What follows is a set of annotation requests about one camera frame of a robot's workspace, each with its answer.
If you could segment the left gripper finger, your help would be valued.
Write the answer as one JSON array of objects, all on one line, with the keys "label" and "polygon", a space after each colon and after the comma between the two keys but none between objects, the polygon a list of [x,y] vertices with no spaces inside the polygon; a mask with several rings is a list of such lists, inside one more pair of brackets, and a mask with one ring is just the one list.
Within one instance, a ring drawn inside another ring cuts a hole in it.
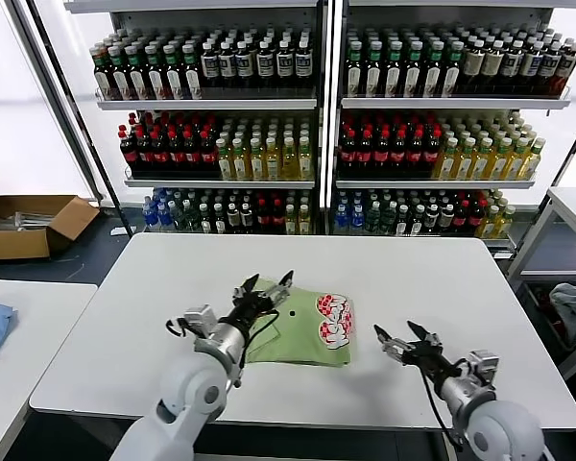
[{"label": "left gripper finger", "polygon": [[278,283],[265,290],[264,297],[269,300],[271,305],[281,305],[290,296],[293,275],[294,271],[289,271]]},{"label": "left gripper finger", "polygon": [[253,276],[245,279],[240,286],[236,287],[233,290],[232,302],[233,303],[240,303],[244,298],[249,296],[250,293],[253,291],[253,289],[254,289],[257,281],[258,281],[258,278],[259,278],[259,275],[254,274]]}]

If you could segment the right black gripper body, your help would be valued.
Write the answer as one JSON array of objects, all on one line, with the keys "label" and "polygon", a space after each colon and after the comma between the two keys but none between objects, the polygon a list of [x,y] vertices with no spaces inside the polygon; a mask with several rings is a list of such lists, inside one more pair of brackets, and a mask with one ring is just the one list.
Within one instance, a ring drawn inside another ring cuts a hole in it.
[{"label": "right black gripper body", "polygon": [[402,363],[417,366],[434,385],[443,385],[449,377],[459,375],[458,366],[443,356],[441,346],[411,344],[411,348],[402,353]]}]

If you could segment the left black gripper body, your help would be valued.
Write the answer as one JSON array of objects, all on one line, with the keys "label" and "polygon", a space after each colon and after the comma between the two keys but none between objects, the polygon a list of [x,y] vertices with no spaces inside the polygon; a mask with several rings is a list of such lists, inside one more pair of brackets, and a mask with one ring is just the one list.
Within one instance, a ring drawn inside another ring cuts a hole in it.
[{"label": "left black gripper body", "polygon": [[228,323],[239,329],[251,329],[262,316],[276,313],[273,301],[260,293],[245,293],[232,297],[233,309],[228,315]]}]

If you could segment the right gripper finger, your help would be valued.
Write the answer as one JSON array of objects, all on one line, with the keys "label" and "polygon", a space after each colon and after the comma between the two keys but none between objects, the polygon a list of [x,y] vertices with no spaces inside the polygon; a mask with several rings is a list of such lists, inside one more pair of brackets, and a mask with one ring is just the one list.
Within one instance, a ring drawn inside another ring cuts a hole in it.
[{"label": "right gripper finger", "polygon": [[405,363],[403,355],[410,353],[413,346],[401,339],[391,336],[383,327],[378,324],[373,325],[373,329],[378,342],[389,357],[398,363]]},{"label": "right gripper finger", "polygon": [[423,326],[416,324],[412,321],[407,321],[409,329],[411,329],[414,334],[419,338],[421,342],[425,342],[432,347],[440,347],[442,342],[440,341],[438,335],[433,332],[429,332]]}]

